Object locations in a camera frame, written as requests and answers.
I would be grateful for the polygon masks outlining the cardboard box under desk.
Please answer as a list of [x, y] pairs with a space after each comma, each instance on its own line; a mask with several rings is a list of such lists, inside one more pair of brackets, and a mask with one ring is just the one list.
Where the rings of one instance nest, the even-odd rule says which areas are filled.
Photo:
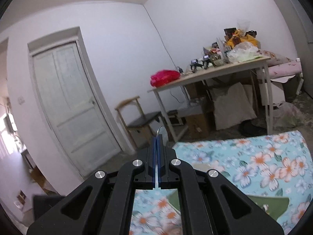
[[186, 119], [192, 139], [207, 138], [216, 129], [214, 105], [203, 98], [192, 99], [186, 108]]

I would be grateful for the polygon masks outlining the white panel door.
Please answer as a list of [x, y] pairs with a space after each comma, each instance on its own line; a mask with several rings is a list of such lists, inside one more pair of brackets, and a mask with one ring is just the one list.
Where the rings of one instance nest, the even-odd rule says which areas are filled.
[[91, 66], [80, 27], [28, 43], [31, 81], [58, 150], [87, 178], [127, 144]]

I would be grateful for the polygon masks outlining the white sack under desk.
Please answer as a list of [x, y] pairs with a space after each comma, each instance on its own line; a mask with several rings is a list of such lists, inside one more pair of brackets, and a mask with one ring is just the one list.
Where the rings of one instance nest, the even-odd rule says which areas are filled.
[[240, 82], [227, 88], [210, 90], [214, 103], [214, 119], [217, 130], [228, 129], [243, 121], [255, 119], [253, 88]]

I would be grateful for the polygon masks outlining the green utensil holder basket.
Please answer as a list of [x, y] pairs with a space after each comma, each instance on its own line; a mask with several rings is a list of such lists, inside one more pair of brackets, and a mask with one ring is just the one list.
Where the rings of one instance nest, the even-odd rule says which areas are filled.
[[[286, 212], [290, 203], [290, 199], [288, 197], [247, 196], [275, 221]], [[167, 196], [167, 200], [169, 204], [180, 214], [179, 196], [176, 189], [174, 189], [174, 192]]]

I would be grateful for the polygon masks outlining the red plastic bag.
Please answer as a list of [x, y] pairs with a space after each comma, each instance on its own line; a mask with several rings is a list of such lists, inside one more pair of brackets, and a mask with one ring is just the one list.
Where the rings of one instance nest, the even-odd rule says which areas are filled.
[[150, 85], [158, 88], [180, 78], [180, 73], [175, 70], [161, 70], [150, 77]]

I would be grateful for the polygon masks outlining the yellow bag on desk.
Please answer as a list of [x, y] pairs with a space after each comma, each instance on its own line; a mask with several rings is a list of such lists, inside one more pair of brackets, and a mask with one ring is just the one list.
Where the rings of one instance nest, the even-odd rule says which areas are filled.
[[249, 42], [256, 47], [259, 47], [259, 41], [256, 39], [257, 31], [251, 30], [242, 32], [240, 29], [231, 34], [230, 39], [226, 42], [227, 46], [234, 48], [242, 42]]

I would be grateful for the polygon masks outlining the white frame wooden desk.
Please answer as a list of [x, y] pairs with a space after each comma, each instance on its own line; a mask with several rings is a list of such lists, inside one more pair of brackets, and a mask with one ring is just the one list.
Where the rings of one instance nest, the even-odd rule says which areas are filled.
[[185, 96], [186, 103], [189, 103], [189, 96], [185, 89], [185, 85], [196, 83], [199, 81], [205, 81], [208, 79], [216, 79], [221, 76], [235, 74], [235, 73], [239, 73], [239, 72], [243, 72], [247, 70], [250, 71], [253, 69], [259, 69], [260, 71], [264, 71], [264, 74], [262, 75], [262, 83], [267, 84], [267, 86], [263, 86], [263, 89], [267, 91], [267, 96], [268, 96], [268, 99], [266, 100], [266, 105], [265, 105], [266, 126], [267, 126], [267, 133], [269, 135], [273, 134], [273, 109], [274, 109], [273, 108], [273, 92], [272, 92], [270, 74], [269, 74], [268, 64], [267, 64], [268, 60], [270, 60], [268, 56], [261, 55], [259, 58], [256, 58], [250, 61], [244, 61], [240, 63], [239, 62], [229, 63], [229, 64], [222, 65], [219, 67], [211, 67], [207, 70], [200, 70], [199, 72], [192, 73], [187, 76], [183, 76], [182, 78], [172, 81], [161, 87], [152, 88], [148, 90], [148, 92], [153, 92], [154, 95], [156, 96], [157, 102], [161, 109], [161, 114], [165, 118], [165, 121], [169, 127], [169, 130], [170, 130], [170, 133], [172, 135], [174, 142], [178, 142], [183, 137], [183, 135], [188, 130], [188, 126], [185, 126], [179, 134], [176, 134], [170, 122], [170, 119], [167, 114], [166, 108], [163, 104], [163, 101], [160, 97], [160, 92], [165, 91], [165, 90], [170, 90], [172, 88], [180, 87]]

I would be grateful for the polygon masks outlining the floral blue tablecloth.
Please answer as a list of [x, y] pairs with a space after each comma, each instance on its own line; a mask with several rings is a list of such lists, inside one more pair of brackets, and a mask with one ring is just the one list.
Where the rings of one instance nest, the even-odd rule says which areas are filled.
[[[197, 170], [217, 170], [247, 195], [288, 197], [288, 209], [276, 220], [285, 233], [296, 226], [312, 201], [312, 157], [299, 131], [178, 142], [174, 150]], [[167, 200], [172, 192], [137, 190], [130, 234], [181, 234], [181, 216]]]

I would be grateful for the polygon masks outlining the wooden chair black seat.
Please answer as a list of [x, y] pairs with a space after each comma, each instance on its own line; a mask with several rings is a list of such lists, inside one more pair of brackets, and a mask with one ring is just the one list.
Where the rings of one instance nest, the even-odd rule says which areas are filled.
[[[154, 112], [150, 112], [150, 113], [145, 114], [143, 109], [142, 109], [141, 104], [139, 103], [139, 99], [140, 99], [139, 96], [128, 98], [128, 99], [121, 101], [115, 107], [115, 111], [117, 112], [117, 115], [118, 115], [119, 119], [121, 120], [121, 123], [122, 123], [124, 129], [126, 130], [126, 132], [128, 134], [128, 138], [129, 138], [129, 140], [132, 144], [132, 147], [134, 149], [137, 149], [138, 145], [137, 145], [134, 137], [132, 136], [131, 131], [143, 133], [144, 137], [148, 143], [150, 143], [150, 138], [152, 136], [156, 136], [156, 134], [157, 134], [150, 127], [150, 124], [153, 121], [156, 121], [158, 123], [162, 123], [163, 126], [165, 127], [165, 131], [167, 131], [167, 122], [166, 122], [164, 116], [162, 115], [162, 113], [160, 111], [154, 111]], [[139, 111], [140, 116], [139, 116], [139, 118], [136, 118], [131, 123], [126, 124], [121, 112], [126, 106], [129, 106], [129, 105], [135, 105], [137, 107], [137, 110]]]

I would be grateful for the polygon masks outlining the clear plastic bag on desk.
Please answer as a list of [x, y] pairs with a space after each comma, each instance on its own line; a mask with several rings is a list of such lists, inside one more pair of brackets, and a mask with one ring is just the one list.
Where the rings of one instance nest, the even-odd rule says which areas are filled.
[[252, 43], [244, 41], [237, 44], [234, 49], [227, 53], [230, 63], [241, 63], [244, 61], [251, 61], [261, 57], [258, 48]]

